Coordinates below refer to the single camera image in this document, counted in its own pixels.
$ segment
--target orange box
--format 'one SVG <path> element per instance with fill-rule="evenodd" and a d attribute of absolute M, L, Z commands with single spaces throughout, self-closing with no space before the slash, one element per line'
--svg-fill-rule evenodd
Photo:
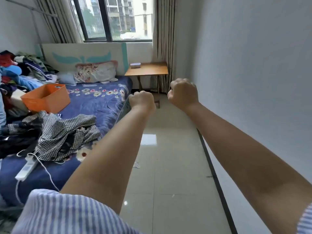
<path fill-rule="evenodd" d="M 33 113 L 47 111 L 58 113 L 70 102 L 65 85 L 46 84 L 21 96 L 26 107 Z"/>

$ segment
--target person's right hand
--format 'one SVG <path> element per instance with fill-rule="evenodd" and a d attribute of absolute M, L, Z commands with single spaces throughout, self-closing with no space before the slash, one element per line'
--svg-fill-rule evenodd
<path fill-rule="evenodd" d="M 129 95 L 129 102 L 131 105 L 131 110 L 138 109 L 139 111 L 145 113 L 147 116 L 151 115 L 156 111 L 156 105 L 154 102 L 153 94 L 140 91 L 135 92 L 134 95 Z"/>
<path fill-rule="evenodd" d="M 193 105 L 198 104 L 198 93 L 194 83 L 188 79 L 178 78 L 170 83 L 171 90 L 168 93 L 169 101 L 186 112 Z"/>

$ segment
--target headboard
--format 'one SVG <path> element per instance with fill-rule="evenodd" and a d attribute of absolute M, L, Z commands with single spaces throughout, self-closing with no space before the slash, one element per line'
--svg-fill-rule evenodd
<path fill-rule="evenodd" d="M 118 61 L 117 75 L 128 69 L 126 43 L 43 44 L 47 62 L 58 71 L 74 70 L 77 63 Z"/>

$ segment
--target side table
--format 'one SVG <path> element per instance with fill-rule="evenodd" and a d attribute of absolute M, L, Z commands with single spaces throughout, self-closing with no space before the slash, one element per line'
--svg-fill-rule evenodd
<path fill-rule="evenodd" d="M 141 63 L 140 68 L 131 69 L 129 68 L 125 74 L 125 76 L 136 76 L 138 78 L 139 91 L 143 90 L 141 84 L 141 76 L 151 75 L 157 76 L 157 92 L 159 94 L 159 83 L 160 76 L 159 75 L 167 75 L 168 67 L 166 62 L 151 62 L 151 63 Z M 160 108 L 159 98 L 155 103 L 158 103 L 158 108 Z"/>

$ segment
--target curtain rod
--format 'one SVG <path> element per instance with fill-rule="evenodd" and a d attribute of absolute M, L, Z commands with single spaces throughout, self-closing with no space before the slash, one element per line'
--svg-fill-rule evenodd
<path fill-rule="evenodd" d="M 44 11 L 41 11 L 41 10 L 36 9 L 35 7 L 31 7 L 31 6 L 28 6 L 28 5 L 19 3 L 19 2 L 14 1 L 14 0 L 6 0 L 6 1 L 11 2 L 11 3 L 14 3 L 14 4 L 19 5 L 19 6 L 26 7 L 26 8 L 28 8 L 28 9 L 31 10 L 31 11 L 37 11 L 37 12 L 39 12 L 39 13 L 41 13 L 41 14 L 49 15 L 49 16 L 52 16 L 52 17 L 54 17 L 54 18 L 57 18 L 57 14 L 46 13 L 46 12 L 44 12 Z"/>

